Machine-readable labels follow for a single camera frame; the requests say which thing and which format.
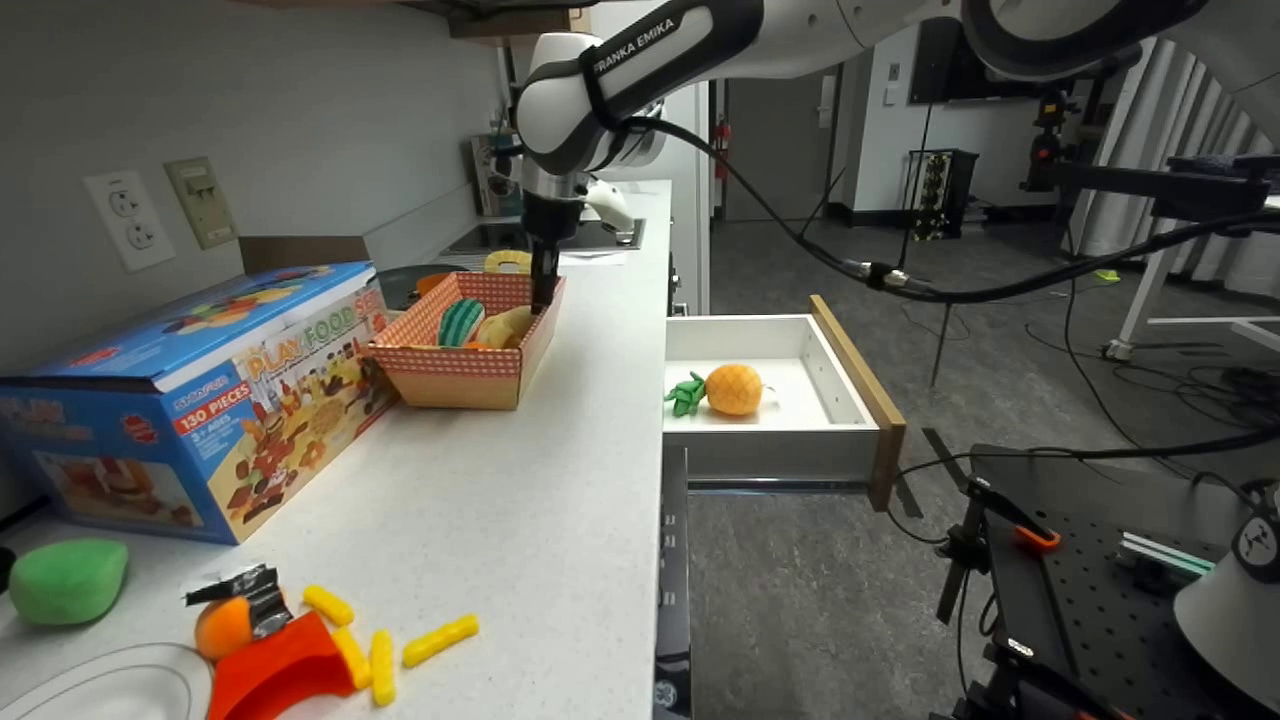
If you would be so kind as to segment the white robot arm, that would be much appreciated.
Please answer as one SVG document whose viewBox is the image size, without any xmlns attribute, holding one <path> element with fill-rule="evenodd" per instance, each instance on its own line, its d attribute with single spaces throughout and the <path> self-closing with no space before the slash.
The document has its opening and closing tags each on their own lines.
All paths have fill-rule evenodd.
<svg viewBox="0 0 1280 720">
<path fill-rule="evenodd" d="M 807 77 L 925 20 L 957 20 L 986 69 L 1028 82 L 1095 71 L 1166 36 L 1280 133 L 1280 0 L 662 0 L 614 36 L 544 32 L 532 48 L 512 105 L 532 307 L 556 295 L 587 176 L 644 155 L 666 97 L 698 79 Z"/>
</svg>

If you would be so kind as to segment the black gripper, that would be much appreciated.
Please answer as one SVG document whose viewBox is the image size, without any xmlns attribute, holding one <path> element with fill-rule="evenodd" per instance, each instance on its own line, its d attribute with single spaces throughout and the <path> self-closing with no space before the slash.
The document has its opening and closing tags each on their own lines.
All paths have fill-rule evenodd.
<svg viewBox="0 0 1280 720">
<path fill-rule="evenodd" d="M 532 317 L 544 317 L 561 293 L 561 238 L 581 228 L 581 200 L 525 195 L 525 230 L 532 247 Z"/>
</svg>

